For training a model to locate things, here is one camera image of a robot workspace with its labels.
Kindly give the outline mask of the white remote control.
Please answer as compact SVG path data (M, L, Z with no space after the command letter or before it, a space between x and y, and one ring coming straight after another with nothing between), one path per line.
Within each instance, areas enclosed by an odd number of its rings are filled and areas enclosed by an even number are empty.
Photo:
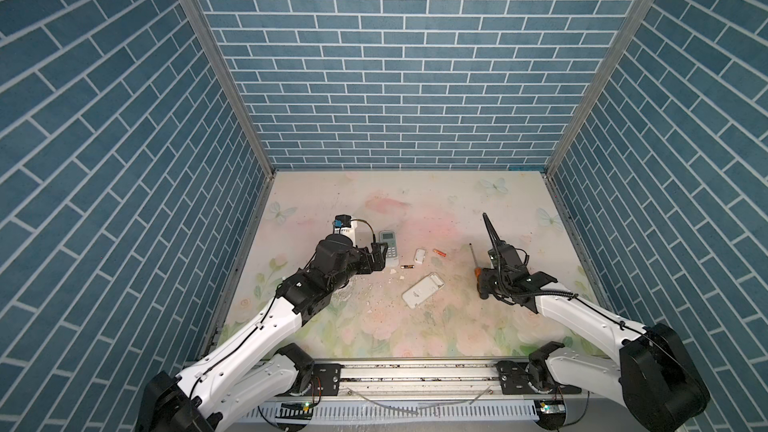
M399 252L397 248L396 234L394 231L384 230L379 234L379 240L387 245L385 254L386 266L396 268L399 266Z
M445 282L437 274L430 274L407 289L402 294L402 299L408 308L416 309L441 290L444 285Z

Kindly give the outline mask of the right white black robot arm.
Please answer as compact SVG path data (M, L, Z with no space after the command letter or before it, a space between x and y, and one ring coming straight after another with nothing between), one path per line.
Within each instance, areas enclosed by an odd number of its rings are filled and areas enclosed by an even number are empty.
M558 341L541 346L529 355L526 371L537 392L562 386L594 392L624 406L649 431L675 431L706 410L711 394L671 327L625 319L543 272L483 268L475 276L481 299L556 321L601 351L584 355Z

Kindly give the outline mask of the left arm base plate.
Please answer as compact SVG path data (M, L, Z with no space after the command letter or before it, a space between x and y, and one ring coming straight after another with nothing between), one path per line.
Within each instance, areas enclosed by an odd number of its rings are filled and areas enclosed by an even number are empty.
M339 394L341 372L343 366L340 363L316 363L313 367L312 377L315 386L315 396L335 397Z

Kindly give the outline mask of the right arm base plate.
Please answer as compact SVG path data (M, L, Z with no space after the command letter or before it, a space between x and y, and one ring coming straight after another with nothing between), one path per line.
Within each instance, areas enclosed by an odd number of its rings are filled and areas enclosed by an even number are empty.
M570 385L555 384L531 374L528 361L500 360L495 363L501 393L503 395L578 395L582 389Z

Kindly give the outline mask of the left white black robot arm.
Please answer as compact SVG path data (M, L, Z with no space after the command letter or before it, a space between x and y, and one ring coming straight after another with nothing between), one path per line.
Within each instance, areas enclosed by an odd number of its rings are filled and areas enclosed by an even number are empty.
M224 431L266 400L304 391L314 361L288 338L351 278L384 270L387 252L385 242L358 247L346 235L328 235L253 320L193 365L147 383L136 430Z

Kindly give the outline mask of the orange handled screwdriver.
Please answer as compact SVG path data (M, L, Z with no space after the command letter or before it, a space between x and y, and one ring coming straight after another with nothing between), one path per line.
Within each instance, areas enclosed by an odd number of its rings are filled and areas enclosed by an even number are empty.
M474 275L477 279L479 279L480 275L482 274L482 267L480 266L479 261L477 259L473 244L469 243L468 247L469 247L473 265L474 265Z

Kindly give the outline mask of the white battery cover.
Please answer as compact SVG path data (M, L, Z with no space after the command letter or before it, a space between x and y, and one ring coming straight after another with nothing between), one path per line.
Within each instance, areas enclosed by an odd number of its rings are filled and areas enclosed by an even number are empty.
M419 249L417 249L415 251L414 262L416 264L419 264L419 265L423 264L424 261L425 261L425 258L426 258L426 250L425 249L419 248Z

